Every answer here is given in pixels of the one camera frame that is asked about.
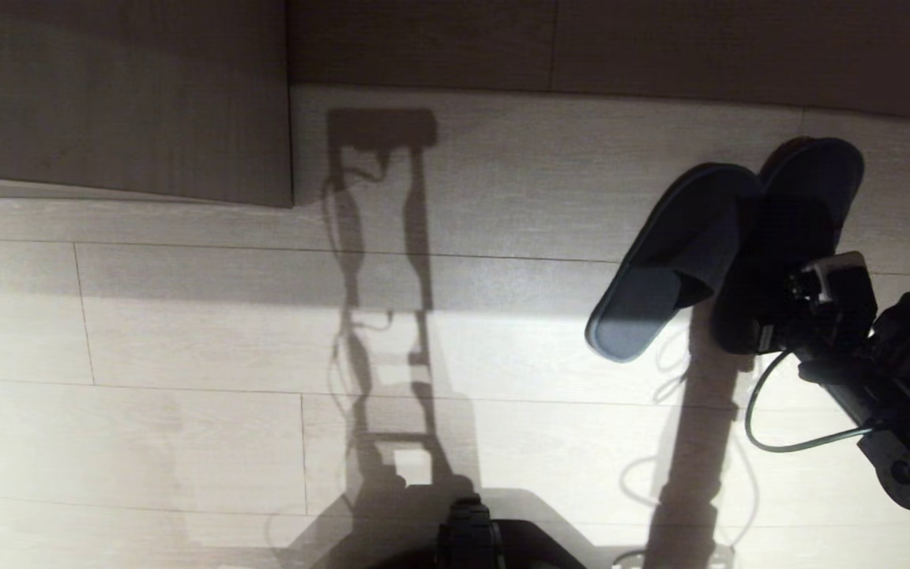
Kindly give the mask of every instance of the pair of slippers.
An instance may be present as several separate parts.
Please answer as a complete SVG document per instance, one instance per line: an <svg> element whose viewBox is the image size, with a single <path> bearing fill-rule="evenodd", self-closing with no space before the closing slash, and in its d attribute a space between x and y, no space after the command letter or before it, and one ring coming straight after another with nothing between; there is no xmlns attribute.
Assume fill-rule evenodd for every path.
<svg viewBox="0 0 910 569"><path fill-rule="evenodd" d="M768 275L834 255L863 180L863 156L838 139L801 137L761 174L702 164L660 199L585 327L613 361L635 360L683 307L716 297L712 335L756 353L754 315L774 295Z"/></svg>

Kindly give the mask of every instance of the black cable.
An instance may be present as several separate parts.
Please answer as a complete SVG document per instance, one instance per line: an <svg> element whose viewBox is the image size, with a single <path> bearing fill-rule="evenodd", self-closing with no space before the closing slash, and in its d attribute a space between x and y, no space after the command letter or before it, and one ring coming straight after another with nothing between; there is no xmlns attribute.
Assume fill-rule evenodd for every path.
<svg viewBox="0 0 910 569"><path fill-rule="evenodd" d="M850 428L848 430L842 430L842 432L835 432L834 435L820 436L816 439L806 440L806 442L784 444L783 446L778 447L773 444L759 442L758 437L754 436L754 428L751 426L751 421L754 419L754 404L758 400L758 394L761 393L761 388L765 385L765 381L768 381L768 377L772 374L774 368L792 352L793 350L791 349L784 350L780 356L776 357L776 359L768 365L765 372L761 374L761 379L758 380L758 384L754 386L754 392L750 394L750 400L746 404L746 418L744 419L743 424L746 426L746 437L750 439L750 442L753 443L755 447L761 450L767 450L769 453L795 453L797 450L814 449L814 447L822 446L822 444L834 443L835 440L851 439L852 436L865 435L866 433L873 431L873 428Z"/></svg>

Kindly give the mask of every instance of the wooden floor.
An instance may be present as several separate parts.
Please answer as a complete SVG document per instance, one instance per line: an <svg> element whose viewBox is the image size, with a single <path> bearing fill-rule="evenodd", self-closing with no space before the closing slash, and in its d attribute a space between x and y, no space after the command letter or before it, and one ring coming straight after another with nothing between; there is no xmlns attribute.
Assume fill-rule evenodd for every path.
<svg viewBox="0 0 910 569"><path fill-rule="evenodd" d="M721 480L736 567L910 567L910 512L852 443L766 454L731 424L768 360L718 356L703 310L632 364L582 337L676 176L756 169L795 134L866 155L842 249L892 305L910 122L318 86L292 104L292 210L0 199L0 568L361 567L429 546L473 491L609 568L669 479ZM387 169L353 144L393 149ZM676 379L737 367L735 393L679 407ZM673 461L680 411L732 429L680 442L704 469L669 472L701 464ZM848 424L794 365L756 421L774 442ZM672 529L685 548L704 527Z"/></svg>

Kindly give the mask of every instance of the slipper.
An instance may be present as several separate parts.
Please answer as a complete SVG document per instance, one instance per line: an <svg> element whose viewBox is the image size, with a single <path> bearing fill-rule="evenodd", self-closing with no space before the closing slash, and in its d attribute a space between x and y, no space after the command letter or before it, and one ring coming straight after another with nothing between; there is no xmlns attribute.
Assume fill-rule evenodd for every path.
<svg viewBox="0 0 910 569"><path fill-rule="evenodd" d="M760 197L758 177L741 166L702 164L680 176L588 318L588 345L608 360L634 360L679 309L711 298Z"/></svg>
<svg viewBox="0 0 910 569"><path fill-rule="evenodd" d="M791 314L783 303L788 271L837 251L863 172L863 155L839 139L801 137L770 156L758 222L712 313L712 336L725 352L773 352L772 342L761 343L761 322Z"/></svg>

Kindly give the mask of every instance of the floor seam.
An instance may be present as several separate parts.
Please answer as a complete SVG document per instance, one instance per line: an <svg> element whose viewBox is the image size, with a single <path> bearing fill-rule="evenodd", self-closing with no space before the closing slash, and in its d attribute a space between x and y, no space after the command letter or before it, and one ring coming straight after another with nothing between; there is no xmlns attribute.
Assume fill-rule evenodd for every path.
<svg viewBox="0 0 910 569"><path fill-rule="evenodd" d="M806 107L801 107L799 109L799 125L795 127L795 136L801 137L803 134L803 127L806 125Z"/></svg>
<svg viewBox="0 0 910 569"><path fill-rule="evenodd" d="M87 384L66 384L65 382L37 382L37 381L25 381L24 379L0 379L0 382L11 382L11 384L22 384L22 385L41 385L41 386L75 386L80 388L88 388L88 386L93 386L96 389L128 389L128 390L140 390L140 391L167 391L167 392L185 392L185 393L214 393L214 394L255 394L255 395L281 395L281 396L300 396L303 399L306 396L311 397L348 397L348 398L358 398L359 395L351 395L346 393L313 393L313 392L300 392L300 391L255 391L255 390L234 390L234 389L200 389L200 388L178 388L177 386L119 386L119 385L108 385L108 384L96 384L96 385L87 385ZM416 397L414 395L372 395L372 399L380 400L416 400L420 401L422 398ZM427 398L430 401L462 401L469 403L513 403L513 404L535 404L535 405L585 405L585 406L599 406L599 407L620 407L620 408L648 408L648 407L660 407L660 408L685 408L685 409L703 409L708 411L725 411L729 412L732 410L732 405L729 403L719 404L717 406L712 405L679 405L673 403L624 403L624 402L606 402L606 401L563 401L563 400L552 400L552 399L498 399L493 397L483 397L483 398L470 398L465 396L432 396ZM794 409L788 408L773 408L773 407L761 407L761 411L793 411L793 412L827 412L827 411L839 411L838 409L826 408L826 407L797 407Z"/></svg>
<svg viewBox="0 0 910 569"><path fill-rule="evenodd" d="M401 257L439 257L451 259L490 259L490 260L508 260L508 262L563 262L563 263L596 263L611 264L618 266L620 260L606 259L572 259L566 257L527 257L515 255L479 255L470 253L408 253L397 251L358 251L358 250L333 250L319 249L313 247L261 247L247 245L190 245L178 243L129 243L119 241L66 241L62 239L0 239L0 243L71 243L76 245L115 245L122 247L181 247L188 249L228 249L228 250L250 250L250 251L281 251L296 253L333 253L333 254L353 254L353 255L389 255ZM870 274L888 275L888 277L910 277L910 273L884 273L884 271L870 270Z"/></svg>
<svg viewBox="0 0 910 569"><path fill-rule="evenodd" d="M76 250L76 243L73 242L73 262L76 263L76 287L79 289L79 308L83 314L83 338L86 339L86 357L87 363L90 364L90 382L97 385L97 374L93 371L93 350L90 349L90 327L86 324L86 302L83 301L83 277L79 271L79 252Z"/></svg>
<svg viewBox="0 0 910 569"><path fill-rule="evenodd" d="M300 464L304 478L304 514L311 514L310 502L307 500L307 437L304 433L304 394L300 397Z"/></svg>
<svg viewBox="0 0 910 569"><path fill-rule="evenodd" d="M553 3L553 29L550 36L550 65L547 69L546 93L553 93L553 72L556 69L557 62L557 36L560 25L560 2Z"/></svg>
<svg viewBox="0 0 910 569"><path fill-rule="evenodd" d="M32 504L50 504L57 505L57 507L83 507L83 508L94 508L94 509L111 509L112 511L148 511L148 512L158 512L158 514L203 514L203 515L275 515L282 516L282 518L339 518L339 519L379 519L379 521L408 521L410 518L398 518L397 516L388 516L388 515L338 515L338 514L329 514L329 512L322 512L317 516L310 514L275 514L275 512L268 511L196 511L196 509L172 509L172 508L152 508L152 507L120 507L120 505L104 505L104 504L83 504L76 502L62 502L58 500L38 500L35 498L16 498L12 496L0 496L0 500L10 501L10 502L22 502L22 503L32 503ZM568 522L565 519L561 521L554 521L554 519L544 519L538 518L536 522L553 522L553 523L569 523L573 525L574 523L581 523L581 525L586 526L635 526L635 527L646 527L647 523L641 522ZM668 526L686 526L682 523L675 523L674 525ZM737 529L740 527L738 525L717 525L718 527L729 527L729 529ZM886 526L910 526L910 522L886 522L886 523L875 523L871 526L860 526L859 523L830 523L829 525L814 525L814 523L794 523L794 525L755 525L755 529L761 529L762 527L769 527L769 529L787 529L788 527L886 527Z"/></svg>

